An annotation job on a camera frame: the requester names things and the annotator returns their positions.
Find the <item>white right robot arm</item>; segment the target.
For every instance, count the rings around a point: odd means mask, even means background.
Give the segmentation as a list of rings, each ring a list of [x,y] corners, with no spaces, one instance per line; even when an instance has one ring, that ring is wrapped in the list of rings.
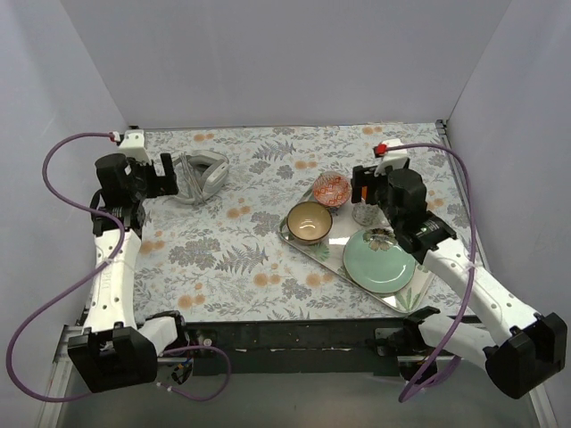
[[[567,324],[555,313],[543,315],[506,289],[469,258],[455,231],[431,212],[418,172],[402,167],[357,166],[352,170],[352,201],[378,206],[398,245],[457,293],[462,310],[471,309],[482,327],[437,309],[421,309],[404,321],[400,337],[414,354],[429,349],[482,368],[505,395],[519,399],[561,372],[566,364]]]

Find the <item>white over-ear headphones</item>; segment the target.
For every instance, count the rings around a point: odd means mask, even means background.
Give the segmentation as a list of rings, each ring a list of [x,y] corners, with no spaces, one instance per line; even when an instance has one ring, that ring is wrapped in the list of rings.
[[[183,204],[205,204],[228,179],[229,159],[219,152],[182,153],[173,164],[178,182],[178,193],[174,198]]]

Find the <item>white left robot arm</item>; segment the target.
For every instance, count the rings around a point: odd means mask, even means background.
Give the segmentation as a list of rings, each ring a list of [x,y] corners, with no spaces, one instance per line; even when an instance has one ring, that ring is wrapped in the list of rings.
[[[152,163],[117,152],[95,162],[100,189],[90,207],[96,247],[91,301],[80,335],[70,338],[70,359],[93,392],[155,380],[165,351],[183,355],[190,344],[184,318],[176,310],[148,317],[138,325],[134,313],[137,255],[147,199],[178,193],[169,154],[161,155],[163,175]]]

